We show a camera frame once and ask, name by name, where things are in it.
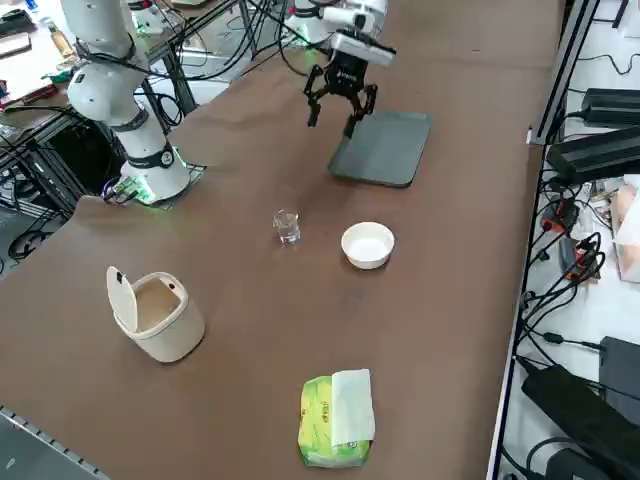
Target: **black power supply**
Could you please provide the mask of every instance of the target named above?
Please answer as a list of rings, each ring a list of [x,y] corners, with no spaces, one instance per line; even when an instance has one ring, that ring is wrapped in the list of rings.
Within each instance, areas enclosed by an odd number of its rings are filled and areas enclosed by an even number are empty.
[[[582,99],[582,115],[590,127],[640,125],[640,91],[590,88]]]
[[[640,173],[640,127],[553,145],[547,160],[568,185]]]
[[[640,479],[639,427],[564,367],[538,369],[524,358],[518,361],[529,374],[522,385],[524,394],[581,444],[594,465],[614,479]]]

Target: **tissue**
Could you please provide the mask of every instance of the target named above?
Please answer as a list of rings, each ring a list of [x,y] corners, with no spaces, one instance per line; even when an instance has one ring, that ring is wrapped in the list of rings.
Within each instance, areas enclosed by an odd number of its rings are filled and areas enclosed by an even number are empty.
[[[305,464],[362,465],[375,436],[369,370],[314,378],[302,388],[298,445]]]

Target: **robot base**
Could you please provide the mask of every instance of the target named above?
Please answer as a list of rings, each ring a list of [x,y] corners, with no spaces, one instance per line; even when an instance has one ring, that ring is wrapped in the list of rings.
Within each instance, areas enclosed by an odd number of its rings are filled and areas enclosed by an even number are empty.
[[[129,188],[135,188],[138,192],[136,200],[145,205],[152,205],[173,198],[187,189],[191,181],[189,169],[182,163],[175,150],[174,156],[175,160],[169,168],[139,169],[128,162],[122,166],[122,178],[132,179],[135,186]]]
[[[338,177],[408,187],[420,165],[431,116],[376,110],[344,137],[329,164]]]

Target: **floor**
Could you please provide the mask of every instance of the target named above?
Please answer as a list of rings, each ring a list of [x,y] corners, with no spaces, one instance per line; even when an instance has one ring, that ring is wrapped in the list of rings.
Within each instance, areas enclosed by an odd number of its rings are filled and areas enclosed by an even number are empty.
[[[236,50],[242,41],[244,30],[239,18],[238,7],[226,12],[219,19],[205,28],[199,38],[199,43],[185,49],[183,65],[186,75],[211,74],[217,71]],[[273,41],[275,24],[267,20],[258,41],[258,48]],[[202,50],[206,48],[216,55],[206,57]],[[211,80],[190,82],[195,100],[199,104],[207,103],[221,94],[229,82],[236,78],[242,69],[251,61],[250,54],[246,54],[238,65],[224,76]],[[152,81],[153,89],[158,93],[173,94],[173,87],[169,80]],[[169,114],[172,106],[167,103]],[[30,228],[34,218],[15,213],[0,207],[0,281],[11,272],[20,268],[19,264],[8,255],[12,241]],[[63,221],[54,219],[47,222],[43,230],[54,232]],[[80,466],[79,458],[72,452],[66,454],[45,444],[27,431],[14,427],[0,415],[0,480],[85,480],[96,478],[93,474]]]

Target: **tissue pack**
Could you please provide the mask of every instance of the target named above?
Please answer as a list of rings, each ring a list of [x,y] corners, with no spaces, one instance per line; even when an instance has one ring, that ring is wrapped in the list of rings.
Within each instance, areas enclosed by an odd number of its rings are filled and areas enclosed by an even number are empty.
[[[332,377],[318,377],[302,388],[298,445],[304,463],[314,467],[358,467],[367,460],[368,440],[331,446]]]

